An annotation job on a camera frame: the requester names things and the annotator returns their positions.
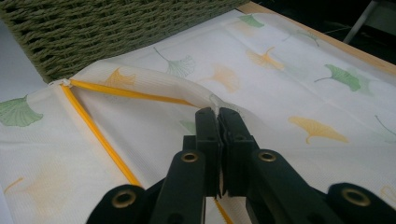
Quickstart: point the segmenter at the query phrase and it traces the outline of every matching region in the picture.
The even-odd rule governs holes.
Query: wicker basket
[[[0,16],[50,82],[145,47],[248,0],[0,0]]]

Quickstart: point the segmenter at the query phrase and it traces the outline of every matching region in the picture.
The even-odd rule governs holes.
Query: wooden table
[[[241,7],[238,8],[238,10],[240,10],[241,12],[246,13],[246,14],[249,14],[249,13],[272,13],[272,14],[277,14],[276,12],[274,12],[274,11],[268,9],[268,8],[262,7],[262,6],[260,6],[260,5],[256,4],[256,3],[253,3],[253,2],[249,2],[249,3],[246,3],[246,4],[242,5]],[[291,20],[291,19],[289,19],[287,17],[284,17],[282,15],[279,15],[279,16],[281,16],[283,18],[286,18],[287,20],[291,21],[292,23],[304,28],[306,31],[311,32],[312,34],[316,35],[320,39],[327,41],[328,43],[336,46],[337,48],[343,50],[344,52],[346,52],[346,53],[348,53],[350,55],[353,55],[356,58],[359,58],[362,61],[364,61],[364,62],[366,62],[366,63],[368,63],[368,64],[370,64],[370,65],[372,65],[372,66],[374,66],[374,67],[386,72],[386,73],[389,73],[389,74],[392,74],[392,75],[396,76],[396,65],[395,64],[388,63],[388,62],[386,62],[386,61],[384,61],[382,59],[379,59],[379,58],[377,58],[377,57],[375,57],[375,56],[373,56],[371,54],[368,54],[368,53],[366,53],[364,51],[361,51],[359,49],[355,49],[355,48],[353,48],[353,47],[351,47],[351,46],[349,46],[349,45],[347,45],[347,44],[345,44],[345,43],[343,43],[343,42],[341,42],[339,40],[336,40],[336,39],[334,39],[334,38],[332,38],[332,37],[330,37],[328,35],[325,35],[325,34],[319,32],[319,31],[316,31],[316,30],[314,30],[314,29],[312,29],[310,27],[307,27],[307,26],[305,26],[305,25],[303,25],[303,24],[301,24],[301,23],[299,23],[297,21],[293,21],[293,20]]]

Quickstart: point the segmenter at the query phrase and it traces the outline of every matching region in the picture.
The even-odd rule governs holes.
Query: brass grommet
[[[275,161],[276,155],[272,154],[271,152],[260,152],[259,158],[262,161]]]
[[[130,204],[133,204],[136,200],[136,194],[130,189],[124,189],[117,192],[114,195],[111,203],[116,208],[124,208],[128,207]]]
[[[345,188],[341,191],[341,193],[347,201],[357,206],[365,207],[371,203],[370,199],[360,190]]]
[[[181,159],[185,162],[194,162],[198,160],[198,155],[192,152],[185,153],[181,156]]]

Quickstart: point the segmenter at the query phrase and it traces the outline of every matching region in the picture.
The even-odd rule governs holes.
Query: clamp jaw
[[[246,197],[252,223],[396,223],[396,211],[367,189],[341,183],[311,188],[277,152],[260,149],[240,115],[221,108],[195,114],[196,135],[151,188],[123,185],[92,211],[95,223],[204,223],[205,197]],[[220,190],[220,177],[223,185]]]

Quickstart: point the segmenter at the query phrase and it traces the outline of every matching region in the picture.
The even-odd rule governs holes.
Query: printed cloth
[[[395,87],[277,15],[243,15],[0,103],[0,186],[15,223],[84,222],[110,189],[164,178],[194,113],[225,106],[312,187],[349,182],[395,207]],[[243,199],[206,201],[206,223],[249,223]]]

